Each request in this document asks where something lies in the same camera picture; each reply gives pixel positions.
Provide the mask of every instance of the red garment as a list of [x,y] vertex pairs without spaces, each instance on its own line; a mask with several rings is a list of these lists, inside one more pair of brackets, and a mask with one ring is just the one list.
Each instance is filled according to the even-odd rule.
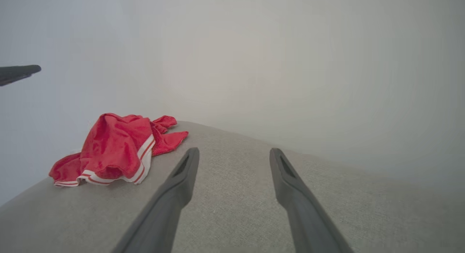
[[150,170],[150,157],[175,150],[189,134],[164,134],[176,124],[170,116],[150,121],[142,116],[103,114],[81,153],[60,159],[48,175],[56,186],[78,186],[82,179],[97,185],[120,179],[140,184]]

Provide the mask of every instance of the gray fabric surface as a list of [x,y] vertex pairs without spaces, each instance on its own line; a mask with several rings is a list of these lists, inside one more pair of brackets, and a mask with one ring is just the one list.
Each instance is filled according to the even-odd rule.
[[[53,187],[46,179],[0,208],[1,252],[109,252],[190,147],[201,152],[173,252],[293,252],[275,199],[272,145],[204,125],[154,157],[140,185]],[[463,252],[465,206],[366,172],[283,150],[355,252]]]

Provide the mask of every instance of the red velvet fabric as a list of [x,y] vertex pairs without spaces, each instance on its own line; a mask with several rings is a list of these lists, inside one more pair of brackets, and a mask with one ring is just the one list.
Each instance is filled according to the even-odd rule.
[[174,117],[150,121],[142,116],[101,115],[90,130],[81,153],[60,159],[49,176],[57,186],[77,186],[81,180],[108,185],[123,179],[141,183],[150,169],[150,157],[171,152],[188,132],[165,134]]

